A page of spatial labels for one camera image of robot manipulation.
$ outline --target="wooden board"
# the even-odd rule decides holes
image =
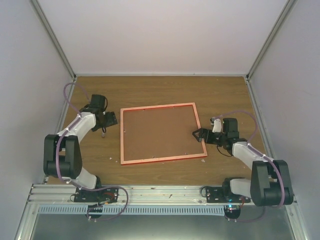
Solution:
[[[207,156],[192,136],[201,128],[194,102],[122,108],[120,122],[122,165]]]
[[[89,95],[106,96],[107,111],[114,111],[119,122],[122,108],[171,103],[194,102],[201,127],[207,129],[211,128],[210,118],[213,116],[238,109],[253,113],[243,77],[100,76],[78,77],[77,82]],[[77,87],[74,89],[71,102],[77,108],[82,108],[88,103]],[[64,126],[66,127],[75,117],[76,112],[69,107]],[[249,116],[236,113],[228,117],[237,118],[240,137],[250,137],[255,125]],[[221,185],[227,177],[251,177],[251,171],[244,163],[235,157],[219,154],[216,146],[210,144],[206,145],[206,158],[121,165],[120,124],[106,130],[105,138],[101,138],[101,131],[89,132],[80,143],[83,167],[99,176],[103,184]],[[264,152],[259,133],[251,143]],[[48,183],[60,184],[60,181],[50,177]]]

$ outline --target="cable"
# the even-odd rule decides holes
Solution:
[[[214,116],[214,117],[213,117],[213,120],[220,119],[220,118],[222,118],[222,117],[224,117],[224,116],[228,116],[228,115],[236,114],[236,113],[247,114],[247,115],[249,115],[249,116],[253,119],[253,121],[254,121],[254,124],[255,124],[254,132],[252,133],[252,135],[251,135],[251,136],[249,137],[249,139],[247,140],[247,142],[249,143],[249,142],[252,140],[252,138],[256,135],[256,133],[257,133],[257,131],[258,131],[258,123],[257,123],[257,120],[256,120],[255,116],[254,116],[252,113],[250,113],[250,112],[248,112],[248,111],[245,111],[245,110],[235,110],[235,111],[230,111],[230,112],[221,114],[221,115],[219,115],[219,116]]]
[[[239,206],[240,209],[245,205],[245,198],[243,196],[241,197],[241,201],[242,204]]]
[[[111,196],[110,201],[112,201],[112,199],[115,198],[115,195],[114,195],[113,193],[111,193],[111,192],[106,192],[106,193],[104,193],[103,195],[109,195],[109,196]]]
[[[226,155],[226,154],[222,153],[222,152],[220,151],[218,145],[216,145],[216,149],[217,149],[218,152],[219,152],[220,154],[222,154],[223,156],[226,156],[226,157],[229,157],[229,158],[232,157],[232,155]]]
[[[105,107],[104,107],[104,112],[107,110],[107,107],[108,107],[108,99],[106,97],[105,98]]]
[[[258,154],[261,158],[267,160],[270,165],[273,167],[275,173],[276,173],[276,176],[278,177],[278,181],[279,181],[279,184],[280,184],[280,189],[281,189],[281,200],[280,200],[280,203],[279,205],[277,206],[277,208],[280,208],[283,206],[284,202],[285,202],[285,187],[284,187],[284,182],[283,182],[283,179],[281,177],[281,174],[278,170],[278,168],[276,167],[276,165],[273,163],[273,161],[267,157],[265,154],[261,153],[260,151],[258,151],[257,149],[255,149],[254,147],[251,146],[250,144],[250,141],[252,140],[252,138],[256,135],[257,131],[258,131],[258,123],[257,123],[257,120],[255,118],[255,116],[253,114],[251,114],[250,112],[248,111],[245,111],[245,110],[235,110],[235,111],[230,111],[230,112],[227,112],[227,113],[224,113],[224,114],[221,114],[217,117],[213,117],[213,120],[215,119],[220,119],[222,118],[223,116],[227,116],[227,115],[231,115],[231,114],[235,114],[235,113],[244,113],[244,114],[247,114],[249,115],[253,121],[254,121],[254,124],[255,124],[255,128],[254,128],[254,132],[253,134],[249,137],[249,139],[247,140],[247,146],[250,150],[254,151],[256,154]]]
[[[81,120],[81,112],[74,106],[70,103],[70,101],[68,100],[68,97],[67,97],[67,94],[66,94],[66,88],[67,86],[69,85],[76,85],[78,87],[80,87],[82,89],[82,91],[84,92],[84,94],[86,95],[86,98],[88,99],[89,101],[89,96],[88,96],[88,93],[87,91],[80,85],[80,84],[77,84],[75,82],[69,82],[67,83],[64,88],[63,88],[63,96],[64,96],[64,99],[66,100],[66,102],[78,113],[77,115],[77,119],[74,121],[74,123],[72,123],[70,125],[69,128],[67,128],[64,133],[59,137],[58,139],[58,142],[56,144],[56,150],[55,150],[55,167],[56,167],[56,173],[57,173],[57,176],[58,178],[60,179],[60,181],[62,182],[65,182],[65,180],[62,178],[61,176],[61,171],[60,171],[60,163],[59,163],[59,152],[60,152],[60,145],[61,145],[61,142],[63,140],[63,138],[65,137],[65,135]],[[86,190],[86,191],[89,191],[89,192],[98,192],[98,191],[102,191],[102,190],[105,190],[105,189],[110,189],[110,188],[118,188],[118,189],[121,189],[124,191],[125,195],[126,195],[126,202],[125,202],[125,205],[123,207],[123,209],[115,216],[112,216],[112,217],[109,217],[109,218],[106,218],[106,219],[102,219],[100,221],[106,221],[106,220],[111,220],[111,219],[114,219],[118,216],[120,216],[127,208],[128,206],[128,203],[129,203],[129,194],[127,192],[126,189],[124,189],[122,186],[117,186],[117,185],[107,185],[107,186],[104,186],[104,187],[101,187],[101,188],[97,188],[97,189],[89,189],[89,188],[86,188],[86,187],[82,187],[80,185],[77,185],[76,182],[72,181],[72,184],[74,186],[76,186],[77,188],[79,188],[80,190]]]
[[[125,195],[126,195],[126,201],[125,201],[125,205],[124,207],[122,208],[122,210],[117,213],[116,215],[114,216],[111,216],[111,217],[108,217],[108,218],[104,218],[104,219],[94,219],[95,222],[101,222],[101,221],[109,221],[109,220],[112,220],[112,219],[115,219],[117,217],[119,217],[127,208],[128,206],[128,203],[129,203],[129,194],[128,194],[128,191],[123,188],[122,186],[116,186],[116,185],[107,185],[107,186],[104,186],[104,187],[101,187],[101,188],[98,188],[98,189],[88,189],[88,188],[85,188],[85,187],[82,187],[82,189],[84,190],[87,190],[87,191],[91,191],[91,192],[97,192],[97,191],[101,191],[101,190],[104,190],[104,189],[110,189],[110,188],[119,188],[121,190],[124,191]],[[91,217],[89,216],[89,213],[92,209],[94,209],[96,207],[88,207],[88,210],[87,210],[87,213],[86,213],[86,217],[90,220]]]
[[[73,203],[75,202],[75,201],[72,201],[72,200],[71,200],[71,197],[74,197],[74,196],[76,196],[76,194],[75,194],[75,193],[70,195],[70,197],[69,197],[70,202],[73,202]]]
[[[200,188],[200,195],[201,195],[203,198],[206,198],[206,197],[207,197],[207,196],[203,196],[203,194],[202,194],[203,189],[206,188],[206,187],[209,187],[209,186],[203,186],[203,187]]]
[[[265,154],[261,153],[260,151],[258,151],[257,149],[255,149],[253,146],[251,146],[250,143],[247,144],[247,147],[252,150],[253,152],[255,152],[258,156],[260,156],[261,158],[267,160],[269,162],[269,164],[273,167],[274,171],[275,171],[275,174],[276,176],[278,177],[278,181],[279,181],[279,184],[280,184],[280,189],[281,189],[281,200],[280,200],[280,203],[278,204],[277,208],[280,208],[282,207],[282,205],[284,204],[285,202],[285,186],[284,186],[284,181],[281,177],[281,174],[278,170],[278,168],[276,167],[276,165],[274,164],[274,162],[269,158],[267,157]]]
[[[257,218],[254,218],[254,219],[250,219],[250,220],[236,220],[236,219],[232,219],[232,218],[229,218],[227,217],[226,215],[224,215],[225,219],[227,219],[228,221],[232,220],[232,222],[235,222],[235,223],[253,223],[253,222],[256,222],[256,221],[259,221],[261,219],[263,219],[265,216],[266,216],[266,211],[267,211],[267,208],[264,206],[262,208],[262,213],[259,217]]]
[[[76,107],[69,101],[69,99],[68,99],[68,97],[67,97],[66,89],[67,89],[67,87],[68,87],[69,85],[75,85],[75,86],[81,88],[82,92],[85,94],[86,99],[87,99],[88,102],[90,103],[89,95],[88,95],[87,91],[85,90],[85,88],[84,88],[83,86],[81,86],[80,84],[75,83],[75,82],[69,82],[69,83],[67,83],[66,85],[64,85],[64,87],[63,87],[63,96],[64,96],[64,99],[66,100],[66,102],[69,104],[70,107],[72,107],[79,115],[81,115],[79,109],[76,108]]]

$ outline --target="metal frame edge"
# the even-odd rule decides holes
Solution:
[[[250,97],[253,111],[255,114],[255,118],[258,123],[258,127],[259,127],[259,130],[261,133],[262,142],[263,142],[266,154],[268,154],[270,157],[274,158],[274,154],[272,151],[273,147],[272,147],[271,142],[269,141],[270,136],[267,133],[267,129],[265,127],[266,124],[264,123],[263,115],[262,115],[262,112],[259,108],[259,103],[257,101],[255,91],[254,91],[250,81],[247,78],[245,78],[245,84],[248,89],[249,97]]]
[[[39,204],[27,204],[23,210],[23,214],[17,229],[15,240],[30,240],[37,224]]]
[[[245,77],[243,73],[178,73],[178,72],[116,72],[116,73],[77,73],[77,77]]]
[[[46,30],[46,32],[48,33],[55,49],[57,50],[64,66],[66,67],[67,71],[69,72],[70,76],[72,77],[72,79],[74,80],[76,78],[76,74],[75,72],[73,71],[67,57],[66,57],[66,54],[65,52],[63,51],[56,35],[55,35],[55,32],[53,31],[53,29],[51,28],[49,22],[48,22],[48,19],[43,11],[43,9],[41,8],[41,5],[39,3],[38,0],[29,0],[30,3],[31,3],[31,6],[33,7],[35,13],[37,14],[40,22],[42,23],[44,29]]]
[[[121,185],[128,192],[130,205],[140,206],[225,206],[225,202],[207,203],[205,196],[201,196],[200,185]],[[34,184],[31,188],[28,204],[36,205],[83,205],[73,202],[70,196],[76,192],[72,184]],[[123,206],[126,194],[119,190],[118,202],[113,205]]]
[[[285,3],[285,5],[284,5],[279,17],[277,18],[277,20],[275,21],[275,24],[273,25],[273,28],[272,28],[271,32],[269,33],[268,37],[266,38],[266,40],[265,40],[260,52],[258,53],[257,57],[255,58],[255,60],[253,62],[253,65],[251,66],[248,74],[246,75],[248,81],[250,81],[250,79],[253,76],[254,72],[256,71],[261,59],[264,57],[264,55],[267,52],[270,44],[274,40],[274,38],[277,35],[280,27],[285,22],[287,16],[291,12],[291,10],[292,10],[292,8],[293,8],[293,6],[295,5],[296,2],[297,2],[297,0],[287,0],[287,2]]]
[[[293,235],[296,240],[310,240],[304,218],[298,204],[285,206],[291,224]]]

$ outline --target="wooden table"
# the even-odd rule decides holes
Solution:
[[[107,111],[114,111],[120,122],[120,109],[153,105],[195,102],[202,128],[211,128],[210,118],[233,110],[253,108],[242,77],[206,76],[103,76],[79,77],[88,94],[107,97]],[[79,109],[87,100],[75,88],[71,103]],[[69,107],[66,127],[76,116]],[[249,138],[255,129],[253,120],[236,113],[240,137]],[[252,144],[264,152],[260,133]],[[120,165],[120,124],[107,128],[105,138],[101,131],[89,132],[80,143],[83,166],[101,178],[103,184],[119,185],[221,185],[227,177],[251,177],[251,171],[235,157],[221,155],[215,145],[206,145],[208,157]],[[50,177],[49,184],[60,183]]]

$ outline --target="orange frame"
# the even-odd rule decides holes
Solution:
[[[196,104],[194,102],[167,104],[167,105],[156,105],[156,106],[139,106],[139,107],[121,108],[121,110],[120,110],[120,163],[121,163],[121,165],[142,164],[142,163],[163,162],[163,161],[195,159],[195,158],[207,157],[208,154],[207,154],[205,141],[202,139],[201,144],[202,144],[203,153],[125,161],[125,156],[124,156],[124,111],[160,109],[160,108],[171,108],[171,107],[182,107],[182,106],[192,106],[193,107],[196,124],[198,126],[198,129],[200,129],[201,126],[200,126],[199,116],[198,116]]]

